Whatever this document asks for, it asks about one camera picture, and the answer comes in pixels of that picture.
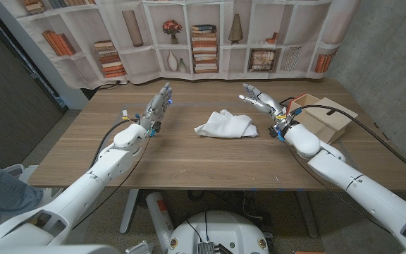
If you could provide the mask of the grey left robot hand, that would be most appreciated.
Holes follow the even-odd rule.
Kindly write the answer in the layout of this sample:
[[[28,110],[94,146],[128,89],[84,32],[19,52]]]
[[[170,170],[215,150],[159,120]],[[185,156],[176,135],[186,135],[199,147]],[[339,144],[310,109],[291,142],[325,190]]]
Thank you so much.
[[[160,91],[147,103],[145,112],[140,117],[139,124],[146,130],[153,128],[155,123],[160,122],[166,113],[172,100],[172,88],[170,83],[166,83]]]

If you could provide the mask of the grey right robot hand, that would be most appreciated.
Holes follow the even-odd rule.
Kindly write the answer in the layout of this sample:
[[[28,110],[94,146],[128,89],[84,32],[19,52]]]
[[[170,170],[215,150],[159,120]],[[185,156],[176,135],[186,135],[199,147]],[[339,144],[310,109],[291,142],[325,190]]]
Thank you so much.
[[[268,94],[263,93],[253,85],[243,83],[242,86],[249,96],[239,95],[239,99],[251,104],[258,111],[269,114],[276,122],[286,120],[286,115],[282,106],[275,99]]]

